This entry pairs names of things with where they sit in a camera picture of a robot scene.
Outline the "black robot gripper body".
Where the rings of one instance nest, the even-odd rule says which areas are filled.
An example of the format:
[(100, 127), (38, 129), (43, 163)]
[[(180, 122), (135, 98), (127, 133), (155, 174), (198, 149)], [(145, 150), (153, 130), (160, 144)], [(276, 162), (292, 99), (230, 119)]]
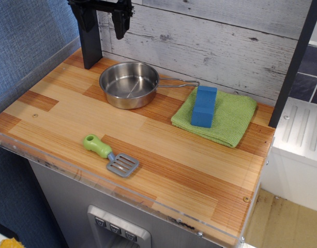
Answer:
[(132, 2), (127, 0), (121, 0), (115, 3), (107, 2), (107, 1), (95, 1), (95, 0), (90, 0), (90, 1), (73, 0), (73, 1), (68, 1), (68, 4), (70, 6), (80, 7), (81, 9), (89, 8), (89, 9), (94, 9), (94, 10), (108, 12), (108, 13), (113, 13), (114, 11), (121, 11), (123, 13), (126, 13), (127, 16), (133, 16), (133, 12), (134, 12), (133, 10), (134, 7), (132, 6)]

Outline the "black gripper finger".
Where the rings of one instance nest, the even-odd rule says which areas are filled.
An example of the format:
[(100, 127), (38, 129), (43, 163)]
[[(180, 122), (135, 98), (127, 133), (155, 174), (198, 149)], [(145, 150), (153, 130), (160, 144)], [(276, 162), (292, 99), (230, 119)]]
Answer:
[(96, 23), (95, 8), (91, 5), (71, 5), (71, 9), (81, 30), (86, 33), (90, 32)]
[(116, 38), (118, 40), (123, 39), (126, 31), (130, 26), (130, 16), (125, 11), (115, 10), (112, 13), (112, 21), (114, 24), (114, 29), (116, 33)]

